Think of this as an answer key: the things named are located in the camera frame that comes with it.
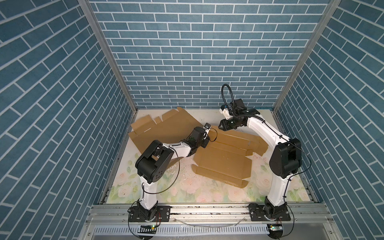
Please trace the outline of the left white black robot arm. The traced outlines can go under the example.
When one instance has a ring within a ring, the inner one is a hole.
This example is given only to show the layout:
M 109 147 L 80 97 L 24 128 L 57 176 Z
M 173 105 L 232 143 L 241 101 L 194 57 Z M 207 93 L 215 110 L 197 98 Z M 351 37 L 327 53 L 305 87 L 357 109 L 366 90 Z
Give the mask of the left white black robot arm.
M 165 144 L 154 140 L 138 158 L 135 167 L 141 180 L 141 196 L 139 207 L 153 210 L 158 203 L 157 182 L 162 178 L 172 159 L 177 161 L 194 155 L 198 148 L 206 148 L 211 141 L 209 132 L 211 125 L 195 127 L 191 134 L 176 144 Z

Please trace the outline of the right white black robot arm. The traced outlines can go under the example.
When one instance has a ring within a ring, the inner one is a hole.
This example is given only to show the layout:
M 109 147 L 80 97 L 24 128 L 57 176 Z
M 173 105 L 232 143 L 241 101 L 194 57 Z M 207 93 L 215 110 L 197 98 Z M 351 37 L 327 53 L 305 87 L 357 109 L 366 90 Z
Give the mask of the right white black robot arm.
M 267 219 L 275 220 L 287 213 L 286 193 L 292 178 L 302 166 L 301 142 L 290 139 L 271 126 L 255 109 L 247 109 L 241 99 L 230 104 L 224 102 L 220 113 L 224 119 L 219 129 L 229 131 L 238 127 L 248 127 L 256 132 L 272 148 L 269 161 L 273 172 L 271 188 L 265 198 L 264 214 Z

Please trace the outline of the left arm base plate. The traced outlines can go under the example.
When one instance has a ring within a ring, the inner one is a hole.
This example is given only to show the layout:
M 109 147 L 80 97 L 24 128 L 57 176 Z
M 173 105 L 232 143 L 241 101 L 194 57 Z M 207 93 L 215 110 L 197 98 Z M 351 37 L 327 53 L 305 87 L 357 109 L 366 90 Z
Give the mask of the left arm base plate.
M 171 214 L 171 206 L 155 205 L 150 210 L 145 209 L 141 204 L 131 207 L 129 222 L 169 222 Z

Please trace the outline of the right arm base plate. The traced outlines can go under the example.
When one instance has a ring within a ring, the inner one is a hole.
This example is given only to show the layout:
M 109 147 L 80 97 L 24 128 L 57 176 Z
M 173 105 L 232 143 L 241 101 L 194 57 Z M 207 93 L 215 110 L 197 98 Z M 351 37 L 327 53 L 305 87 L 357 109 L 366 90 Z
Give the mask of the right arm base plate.
M 263 222 L 263 221 L 291 221 L 291 216 L 288 211 L 287 205 L 281 205 L 278 207 L 273 207 L 269 204 L 267 205 L 258 205 L 258 204 L 249 204 L 248 210 L 250 213 L 252 222 Z

